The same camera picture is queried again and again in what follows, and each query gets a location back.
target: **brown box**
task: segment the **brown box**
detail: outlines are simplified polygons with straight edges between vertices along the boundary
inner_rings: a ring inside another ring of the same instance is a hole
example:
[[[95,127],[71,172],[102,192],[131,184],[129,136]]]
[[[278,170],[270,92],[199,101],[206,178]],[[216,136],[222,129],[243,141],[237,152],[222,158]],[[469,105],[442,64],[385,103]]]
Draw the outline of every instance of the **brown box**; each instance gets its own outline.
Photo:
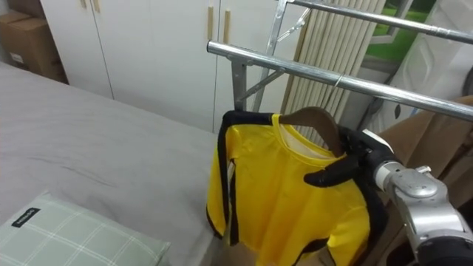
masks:
[[[46,20],[17,12],[0,16],[0,40],[16,67],[67,83]]]
[[[7,0],[8,6],[18,12],[35,18],[46,18],[40,0]]]

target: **white wall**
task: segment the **white wall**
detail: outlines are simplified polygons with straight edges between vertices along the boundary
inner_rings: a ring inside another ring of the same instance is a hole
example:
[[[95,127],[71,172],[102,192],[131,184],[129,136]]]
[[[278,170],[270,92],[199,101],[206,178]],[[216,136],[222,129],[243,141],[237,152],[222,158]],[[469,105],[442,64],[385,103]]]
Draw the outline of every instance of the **white wall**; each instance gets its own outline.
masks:
[[[0,15],[8,13],[7,0],[0,0]],[[0,45],[0,61],[6,61],[7,54]]]

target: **green checkered pillow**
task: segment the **green checkered pillow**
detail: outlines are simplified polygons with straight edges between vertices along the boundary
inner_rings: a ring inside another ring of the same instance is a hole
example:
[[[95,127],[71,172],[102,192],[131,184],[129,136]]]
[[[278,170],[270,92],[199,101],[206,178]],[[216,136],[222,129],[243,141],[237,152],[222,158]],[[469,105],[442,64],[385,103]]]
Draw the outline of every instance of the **green checkered pillow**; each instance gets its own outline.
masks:
[[[155,266],[169,243],[43,194],[0,226],[1,266]]]

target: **floor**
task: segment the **floor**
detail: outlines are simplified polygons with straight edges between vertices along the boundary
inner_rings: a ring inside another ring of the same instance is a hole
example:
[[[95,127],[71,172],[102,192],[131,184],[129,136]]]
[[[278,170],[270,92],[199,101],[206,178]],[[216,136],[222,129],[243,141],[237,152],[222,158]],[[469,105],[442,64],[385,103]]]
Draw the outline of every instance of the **floor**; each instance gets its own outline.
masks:
[[[214,266],[252,266],[255,265],[255,259],[256,255],[242,244],[234,247],[225,246],[215,259]],[[324,264],[319,261],[318,256],[312,256],[300,261],[297,266],[324,266]]]

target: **yellow jersey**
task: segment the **yellow jersey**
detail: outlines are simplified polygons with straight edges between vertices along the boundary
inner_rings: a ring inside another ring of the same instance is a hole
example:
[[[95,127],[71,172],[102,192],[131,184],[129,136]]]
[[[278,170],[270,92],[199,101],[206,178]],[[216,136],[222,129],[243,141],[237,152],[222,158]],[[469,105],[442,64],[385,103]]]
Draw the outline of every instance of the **yellow jersey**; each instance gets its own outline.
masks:
[[[325,246],[334,264],[353,265],[382,233],[387,215],[361,177],[328,188],[304,182],[337,160],[279,125],[278,114],[227,112],[208,190],[211,227],[220,238],[229,230],[231,245],[254,250],[257,265],[294,265]]]

